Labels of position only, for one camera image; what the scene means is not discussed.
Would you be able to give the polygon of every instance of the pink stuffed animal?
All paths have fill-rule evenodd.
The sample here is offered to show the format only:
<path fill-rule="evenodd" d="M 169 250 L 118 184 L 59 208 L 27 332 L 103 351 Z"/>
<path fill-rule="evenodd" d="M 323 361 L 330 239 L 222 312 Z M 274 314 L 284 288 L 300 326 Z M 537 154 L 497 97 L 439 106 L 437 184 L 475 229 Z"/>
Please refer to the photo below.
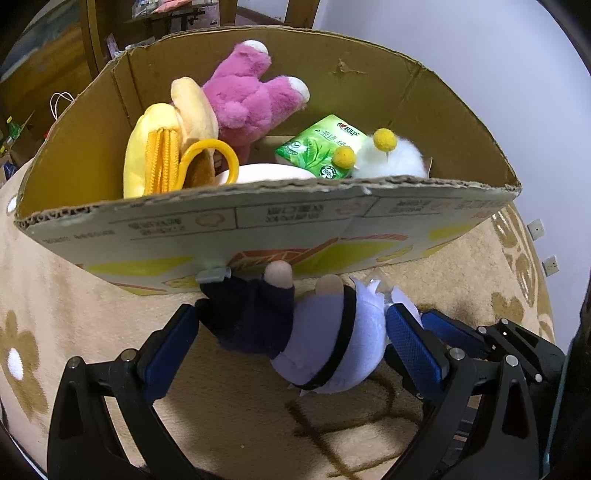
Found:
<path fill-rule="evenodd" d="M 310 99 L 308 87 L 298 78 L 280 76 L 262 83 L 260 78 L 270 65 L 267 48 L 247 40 L 234 48 L 203 86 L 217 117 L 219 138 L 234 148 L 241 164 L 248 162 L 253 142 Z"/>

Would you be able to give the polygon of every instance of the white string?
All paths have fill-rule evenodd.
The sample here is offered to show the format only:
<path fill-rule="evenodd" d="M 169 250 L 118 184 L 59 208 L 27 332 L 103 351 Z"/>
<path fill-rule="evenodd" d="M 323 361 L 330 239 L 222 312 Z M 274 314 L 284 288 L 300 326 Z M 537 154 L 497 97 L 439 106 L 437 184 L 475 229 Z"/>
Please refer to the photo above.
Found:
<path fill-rule="evenodd" d="M 57 114 L 57 102 L 60 101 L 60 98 L 65 98 L 70 103 L 72 103 L 74 101 L 74 97 L 69 92 L 61 92 L 61 93 L 56 92 L 56 93 L 54 93 L 51 96 L 51 98 L 49 99 L 49 110 L 50 110 L 51 116 L 53 116 L 53 119 L 54 120 L 57 120 L 57 117 L 59 116 Z"/>

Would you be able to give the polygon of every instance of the wall switch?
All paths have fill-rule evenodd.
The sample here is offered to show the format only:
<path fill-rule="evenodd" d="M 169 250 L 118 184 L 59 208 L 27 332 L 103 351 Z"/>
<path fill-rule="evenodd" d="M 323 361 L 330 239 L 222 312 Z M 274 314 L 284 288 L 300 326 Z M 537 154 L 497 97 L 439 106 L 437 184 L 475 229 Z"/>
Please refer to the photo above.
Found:
<path fill-rule="evenodd" d="M 542 266 L 544 267 L 544 273 L 546 277 L 550 275 L 554 275 L 558 271 L 558 262 L 556 261 L 556 256 L 552 255 L 550 258 L 546 258 L 542 262 Z"/>
<path fill-rule="evenodd" d="M 537 240 L 544 235 L 544 225 L 542 225 L 542 220 L 539 218 L 536 218 L 533 222 L 529 223 L 527 229 L 530 231 L 533 240 Z"/>

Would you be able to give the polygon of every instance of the yellow ring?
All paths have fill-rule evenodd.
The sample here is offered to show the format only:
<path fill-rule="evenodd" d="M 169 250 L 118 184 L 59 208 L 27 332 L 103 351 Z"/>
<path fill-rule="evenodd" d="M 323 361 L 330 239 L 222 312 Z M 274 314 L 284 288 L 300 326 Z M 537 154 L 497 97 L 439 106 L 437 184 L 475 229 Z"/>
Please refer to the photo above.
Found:
<path fill-rule="evenodd" d="M 240 169 L 240 162 L 238 161 L 236 152 L 234 152 L 234 149 L 227 143 L 217 140 L 216 138 L 211 138 L 209 140 L 200 140 L 199 142 L 195 142 L 185 151 L 183 157 L 181 158 L 180 164 L 178 165 L 178 180 L 175 190 L 180 190 L 183 188 L 189 165 L 194 160 L 194 158 L 206 148 L 214 148 L 221 152 L 226 158 L 230 173 L 228 174 L 228 179 L 226 180 L 225 184 L 231 185 L 232 183 L 236 183 L 238 180 L 238 170 Z"/>

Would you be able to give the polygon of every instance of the metal screw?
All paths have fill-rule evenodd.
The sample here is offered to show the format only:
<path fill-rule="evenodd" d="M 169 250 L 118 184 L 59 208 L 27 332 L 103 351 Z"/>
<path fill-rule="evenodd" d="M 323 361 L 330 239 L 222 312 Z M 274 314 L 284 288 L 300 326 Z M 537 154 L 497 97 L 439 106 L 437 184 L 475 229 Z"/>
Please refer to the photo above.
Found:
<path fill-rule="evenodd" d="M 68 360 L 68 368 L 75 369 L 78 367 L 78 365 L 80 365 L 80 360 L 82 360 L 82 358 L 79 356 L 73 356 Z"/>
<path fill-rule="evenodd" d="M 515 355 L 507 355 L 505 357 L 505 362 L 507 362 L 507 364 L 510 367 L 516 367 L 517 365 L 519 365 L 519 360 L 517 360 L 517 357 Z"/>
<path fill-rule="evenodd" d="M 132 348 L 128 348 L 127 350 L 123 350 L 123 352 L 121 353 L 121 359 L 124 362 L 131 362 L 135 358 L 136 353 L 137 352 Z"/>
<path fill-rule="evenodd" d="M 463 360 L 466 354 L 461 348 L 451 348 L 449 350 L 449 356 L 451 356 L 454 360 Z"/>

